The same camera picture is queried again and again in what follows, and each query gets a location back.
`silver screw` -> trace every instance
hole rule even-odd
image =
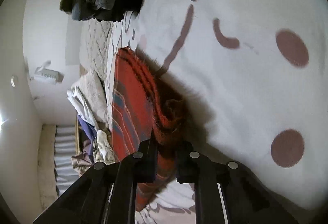
[[[143,153],[142,152],[135,152],[132,156],[136,159],[139,159],[139,158],[143,157]]]
[[[238,164],[236,162],[229,162],[228,167],[231,169],[236,169],[238,168]]]
[[[190,157],[191,158],[199,158],[199,153],[198,152],[190,152]]]
[[[97,162],[95,163],[95,165],[93,166],[96,170],[101,170],[103,169],[105,166],[105,164],[103,162]]]

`purple cloth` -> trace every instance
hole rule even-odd
[[[94,128],[94,126],[90,125],[89,123],[85,122],[79,115],[77,116],[79,123],[82,127],[82,129],[84,130],[85,134],[87,135],[87,137],[89,138],[90,142],[91,142],[91,146],[88,149],[88,155],[93,157],[93,146],[92,143],[95,140],[95,138],[97,138],[97,132]]]

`folded red cloth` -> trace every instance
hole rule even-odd
[[[155,77],[135,53],[120,48],[113,91],[113,150],[120,161],[138,150],[151,131],[159,143],[154,183],[138,184],[136,210],[142,210],[156,189],[174,173],[174,149],[182,140],[186,104],[169,85]]]

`corrugated panel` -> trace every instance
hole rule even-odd
[[[54,159],[58,195],[66,191],[79,178],[79,174],[72,168],[73,155],[76,155],[75,127],[57,126]]]

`wall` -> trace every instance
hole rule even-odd
[[[37,155],[42,123],[28,87],[22,48],[26,0],[0,6],[0,193],[21,224],[41,213]],[[10,79],[18,76],[12,88]]]
[[[69,125],[74,124],[75,109],[66,99],[66,90],[79,79],[81,23],[76,21],[68,25],[70,16],[59,10],[59,4],[60,0],[27,0],[23,23],[23,49],[31,76],[35,69],[47,60],[51,60],[49,69],[64,75],[62,83],[56,85],[34,80],[30,81],[29,86],[44,124]]]

